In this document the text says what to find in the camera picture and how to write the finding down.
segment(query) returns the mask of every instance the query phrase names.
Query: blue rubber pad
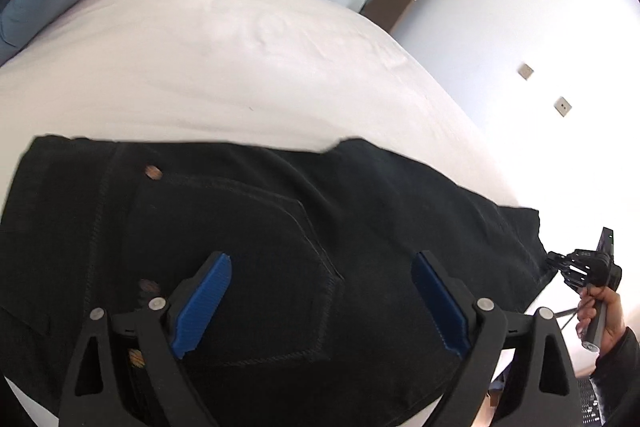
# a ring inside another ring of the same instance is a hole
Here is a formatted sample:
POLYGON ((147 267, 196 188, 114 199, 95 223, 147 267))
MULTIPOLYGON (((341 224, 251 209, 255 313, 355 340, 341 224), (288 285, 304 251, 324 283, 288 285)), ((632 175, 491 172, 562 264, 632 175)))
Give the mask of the blue rubber pad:
POLYGON ((471 349, 466 317, 421 253, 414 258, 411 276, 431 312, 445 347, 461 359, 464 358, 471 349))
POLYGON ((221 254, 195 289, 175 320, 175 336, 171 344, 176 358, 198 346, 226 289, 231 282, 231 258, 221 254))

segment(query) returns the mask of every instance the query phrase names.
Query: bed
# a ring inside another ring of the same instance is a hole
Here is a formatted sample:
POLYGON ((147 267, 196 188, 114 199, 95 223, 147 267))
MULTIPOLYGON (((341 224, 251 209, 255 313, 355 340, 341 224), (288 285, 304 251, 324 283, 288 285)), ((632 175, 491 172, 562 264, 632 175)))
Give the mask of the bed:
POLYGON ((324 0, 82 0, 0 68, 0 134, 5 193, 35 135, 313 151, 360 136, 517 206, 434 79, 388 34, 324 0))

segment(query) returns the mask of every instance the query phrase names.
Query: black pants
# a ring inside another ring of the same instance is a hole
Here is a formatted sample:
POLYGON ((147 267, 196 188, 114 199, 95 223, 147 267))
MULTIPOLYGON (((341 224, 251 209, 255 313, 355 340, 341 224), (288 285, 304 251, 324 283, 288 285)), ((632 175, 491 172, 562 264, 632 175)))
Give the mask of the black pants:
POLYGON ((231 286, 184 359, 222 427, 398 425, 459 363, 412 285, 415 252, 523 311, 553 276, 538 227, 364 140, 317 154, 39 138, 0 225, 0 367, 56 413, 92 308, 167 296, 222 250, 231 286))

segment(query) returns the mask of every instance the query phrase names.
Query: metal handle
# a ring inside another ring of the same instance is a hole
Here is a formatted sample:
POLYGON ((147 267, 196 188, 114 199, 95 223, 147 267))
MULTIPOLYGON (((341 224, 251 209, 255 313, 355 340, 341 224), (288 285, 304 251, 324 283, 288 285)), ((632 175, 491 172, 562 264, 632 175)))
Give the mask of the metal handle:
POLYGON ((604 326, 607 323, 607 303, 596 300, 594 308, 596 308, 596 316, 591 319, 587 331, 582 336, 582 347, 594 353, 599 353, 604 326))

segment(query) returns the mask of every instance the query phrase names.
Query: human hand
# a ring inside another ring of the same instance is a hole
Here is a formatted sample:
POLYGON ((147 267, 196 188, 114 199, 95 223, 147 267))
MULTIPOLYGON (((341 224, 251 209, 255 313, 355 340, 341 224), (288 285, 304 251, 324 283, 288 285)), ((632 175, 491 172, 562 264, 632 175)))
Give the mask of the human hand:
POLYGON ((591 323, 591 319, 596 316, 594 308, 596 299, 607 303, 607 321, 602 334, 602 345, 600 346, 600 356, 606 355, 613 346, 625 334, 625 319, 622 315, 622 304, 620 295, 611 288, 587 286, 580 290, 580 304, 578 304, 578 325, 575 327, 578 337, 586 332, 591 323))

